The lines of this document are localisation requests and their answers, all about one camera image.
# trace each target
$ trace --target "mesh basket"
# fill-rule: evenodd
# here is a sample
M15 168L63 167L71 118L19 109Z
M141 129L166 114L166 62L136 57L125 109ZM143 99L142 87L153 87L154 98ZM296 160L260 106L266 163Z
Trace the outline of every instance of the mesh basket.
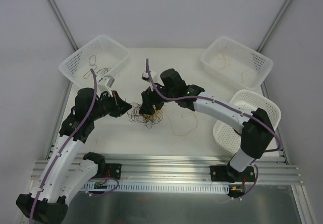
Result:
M97 80L105 75L115 75L126 65L129 51L113 39L100 35L65 59L59 70L79 87L93 87L90 69Z
M252 91L238 91L230 100L230 103L244 109L256 110L262 108L267 112L274 130L281 119L281 111L275 103ZM213 127L213 135L216 143L227 152L235 154L239 150L241 137L229 125L217 121ZM275 139L272 139L267 149L274 148L277 148L277 144Z
M240 89L255 91L273 67L273 61L228 37L220 37L201 55L205 70Z

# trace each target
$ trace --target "white wall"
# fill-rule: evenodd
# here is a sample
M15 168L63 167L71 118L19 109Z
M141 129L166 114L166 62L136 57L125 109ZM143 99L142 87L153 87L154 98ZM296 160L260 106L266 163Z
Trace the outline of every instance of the white wall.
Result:
M36 159L44 158L73 51L46 0L0 0L0 223L12 223Z
M206 48L227 35L258 48L284 0L56 0L78 45Z
M319 223L323 191L323 0L294 0L264 55L267 78L282 110L280 129L290 162L299 164Z

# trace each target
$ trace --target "black joint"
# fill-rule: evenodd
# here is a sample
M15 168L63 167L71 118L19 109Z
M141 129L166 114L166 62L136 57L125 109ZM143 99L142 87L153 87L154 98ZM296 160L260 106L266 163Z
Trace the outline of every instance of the black joint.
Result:
M16 205L27 218L30 217L34 200L31 194L20 194L16 200ZM57 203L37 200L33 220L45 224L61 224L66 216L67 209L64 197L60 197Z
M258 108L253 113L253 116L274 131L265 110ZM266 128L253 119L250 119L244 123L244 127L241 132L241 149L248 156L259 159L267 149L272 139L273 135Z
M95 152L89 152L83 156L84 160L91 160L97 164L97 173L94 177L105 177L105 157Z
M238 172L227 165L214 165L210 166L210 175L212 182L254 182L255 174L252 166L248 166L243 172Z

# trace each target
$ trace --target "purple cable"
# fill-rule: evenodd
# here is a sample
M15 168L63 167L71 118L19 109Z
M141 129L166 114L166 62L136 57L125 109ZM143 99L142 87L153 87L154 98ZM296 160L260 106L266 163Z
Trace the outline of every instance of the purple cable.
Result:
M120 183L119 183L119 181L118 181L117 179L115 179L115 178L111 178L111 177L106 177L106 178L92 178L92 179L90 179L90 180L113 180L113 181L115 181L115 182L117 183L117 185L116 185L115 187L113 187L112 189L110 189L110 190L108 190L108 191L105 191L105 192L104 192L104 193L102 193L102 194L93 194L93 193L92 193L92 196L96 196L96 197L107 195L108 193L110 193L110 192L112 192L113 190L117 189L117 188L119 187L119 185L120 185Z
M245 197L246 195L248 195L253 190L253 188L256 186L256 183L258 182L259 169L258 169L257 165L254 164L253 166L255 166L255 168L257 170L256 179L254 180L253 185L250 187L250 189L242 197Z
M94 106L94 103L95 103L95 100L96 100L96 92L97 92L97 84L96 84L96 75L95 75L95 72L93 69L90 69L91 70L91 73L93 75L93 79L94 79L94 94L93 94L93 99L92 99L92 102L91 102L91 105L90 105L90 108L89 110L87 111L85 117L83 118L83 120L80 122L80 124L77 126L77 128L74 130L74 132L72 132L72 134L66 139L66 141L64 142L64 144L62 145L62 147L59 149L59 154L62 153L62 151L64 150L64 148L66 147L67 143L72 139L72 137L77 133L77 131L82 127L82 125L84 124L84 122L86 121L86 119L88 118L88 116L90 115L92 109L93 109L93 106ZM57 159L59 157L56 155L53 162L51 162L51 165L49 166L43 180L41 181L40 183L40 188L42 188L44 185L45 185L45 181L47 180L48 178L48 175L51 171L51 169L53 168L53 166L55 165ZM36 208L36 203L37 203L37 200L40 196L40 193L41 191L38 191L36 196L35 196L35 199L34 199L34 202L32 203L32 206L31 206L31 210L30 210L30 216L29 216L29 224L32 224L33 221L33 216L34 216L34 211L35 211L35 208Z
M232 111L234 111L235 113L238 113L238 114L243 114L244 116L250 118L250 119L253 119L254 121L256 121L257 123L259 123L261 126L263 126L267 131L269 131L277 140L278 142L278 147L275 148L275 149L270 149L270 150L266 150L265 152L275 152L275 151L279 151L282 149L282 142L280 140L280 138L277 136L277 134L272 130L270 129L265 123L263 123L262 121L258 120L256 117L254 116L251 116L249 114L246 114L246 113L242 113L240 110L237 110L225 103L222 103L218 100L215 100L215 99L212 99L212 98L208 98L208 97L204 97L204 96L183 96L183 97L177 97L177 98L168 98L166 96L164 96L162 93L159 92L159 90L157 89L153 79L152 79L152 76L151 76L151 73L150 73L150 69L149 69L149 62L148 60L146 60L146 73L148 73L148 76L149 76L149 80L154 88L154 90L157 92L157 94L163 98L164 100L167 100L167 101L177 101L177 100L182 100L182 99L204 99L204 100L208 100L208 101L211 101L213 103L217 103L227 109L230 109Z

